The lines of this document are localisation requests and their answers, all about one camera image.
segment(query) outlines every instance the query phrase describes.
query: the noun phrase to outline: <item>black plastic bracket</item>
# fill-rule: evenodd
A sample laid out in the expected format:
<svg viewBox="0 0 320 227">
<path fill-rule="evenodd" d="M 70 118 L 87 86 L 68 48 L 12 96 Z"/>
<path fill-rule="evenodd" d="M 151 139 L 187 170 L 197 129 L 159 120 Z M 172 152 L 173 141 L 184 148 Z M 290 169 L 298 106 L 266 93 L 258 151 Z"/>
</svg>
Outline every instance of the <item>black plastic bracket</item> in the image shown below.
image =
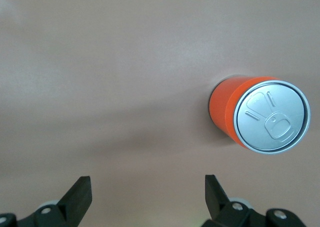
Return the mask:
<svg viewBox="0 0 320 227">
<path fill-rule="evenodd" d="M 91 202 L 90 177 L 82 176 L 56 205 L 43 206 L 18 221 L 13 213 L 0 214 L 0 227 L 77 227 Z"/>
<path fill-rule="evenodd" d="M 230 202 L 214 175 L 205 176 L 205 202 L 212 219 L 202 227 L 306 227 L 294 213 L 272 208 L 266 216 L 240 202 Z"/>
</svg>

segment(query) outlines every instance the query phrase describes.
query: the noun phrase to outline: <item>screw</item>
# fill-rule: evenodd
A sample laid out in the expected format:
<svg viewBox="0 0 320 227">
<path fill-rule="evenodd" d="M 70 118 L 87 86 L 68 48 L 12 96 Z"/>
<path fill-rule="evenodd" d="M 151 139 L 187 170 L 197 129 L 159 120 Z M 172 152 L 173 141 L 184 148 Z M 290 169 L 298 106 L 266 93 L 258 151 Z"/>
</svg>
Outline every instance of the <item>screw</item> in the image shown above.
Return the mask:
<svg viewBox="0 0 320 227">
<path fill-rule="evenodd" d="M 284 219 L 287 218 L 286 214 L 283 213 L 281 210 L 275 210 L 273 213 L 274 213 L 274 215 L 277 216 L 279 219 L 284 220 Z"/>
<path fill-rule="evenodd" d="M 233 207 L 236 211 L 242 211 L 242 210 L 244 209 L 240 203 L 233 203 L 233 204 L 232 204 L 232 207 Z"/>
<path fill-rule="evenodd" d="M 0 224 L 4 223 L 7 221 L 7 217 L 1 217 L 0 218 Z"/>
<path fill-rule="evenodd" d="M 43 210 L 41 210 L 41 214 L 47 214 L 51 211 L 51 208 L 50 207 L 47 207 L 47 208 L 44 208 Z"/>
</svg>

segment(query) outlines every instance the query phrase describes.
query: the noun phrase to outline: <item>can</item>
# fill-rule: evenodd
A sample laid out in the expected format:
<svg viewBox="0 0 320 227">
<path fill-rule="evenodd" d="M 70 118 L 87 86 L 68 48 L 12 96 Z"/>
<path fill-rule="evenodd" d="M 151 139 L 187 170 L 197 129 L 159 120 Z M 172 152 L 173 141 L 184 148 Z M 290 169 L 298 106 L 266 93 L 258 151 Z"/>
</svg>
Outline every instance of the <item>can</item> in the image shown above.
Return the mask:
<svg viewBox="0 0 320 227">
<path fill-rule="evenodd" d="M 244 148 L 279 154 L 305 136 L 311 118 L 306 96 L 271 76 L 237 76 L 213 90 L 209 113 L 215 125 Z"/>
</svg>

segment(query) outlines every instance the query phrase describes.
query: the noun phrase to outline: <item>can lid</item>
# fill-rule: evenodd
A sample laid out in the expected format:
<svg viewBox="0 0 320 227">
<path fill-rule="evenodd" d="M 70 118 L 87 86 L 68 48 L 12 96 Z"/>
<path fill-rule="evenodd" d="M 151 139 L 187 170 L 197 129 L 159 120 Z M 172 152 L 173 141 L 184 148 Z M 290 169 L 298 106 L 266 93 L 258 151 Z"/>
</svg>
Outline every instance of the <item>can lid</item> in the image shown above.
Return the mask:
<svg viewBox="0 0 320 227">
<path fill-rule="evenodd" d="M 241 142 L 263 154 L 277 154 L 295 146 L 310 124 L 310 106 L 294 85 L 268 80 L 248 89 L 234 112 L 234 128 Z"/>
</svg>

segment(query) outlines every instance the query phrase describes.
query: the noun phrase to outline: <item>beige surface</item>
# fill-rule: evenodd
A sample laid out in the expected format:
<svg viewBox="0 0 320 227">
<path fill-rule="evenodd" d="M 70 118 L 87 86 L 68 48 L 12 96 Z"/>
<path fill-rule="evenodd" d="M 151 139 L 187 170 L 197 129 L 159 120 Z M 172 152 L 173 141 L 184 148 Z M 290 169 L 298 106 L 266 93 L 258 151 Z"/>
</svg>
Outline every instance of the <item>beige surface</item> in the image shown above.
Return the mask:
<svg viewBox="0 0 320 227">
<path fill-rule="evenodd" d="M 320 226 L 319 0 L 0 0 L 0 43 L 0 213 L 90 175 L 82 227 L 198 227 L 216 174 Z M 213 125 L 211 91 L 235 74 L 305 93 L 297 147 L 257 154 Z"/>
</svg>

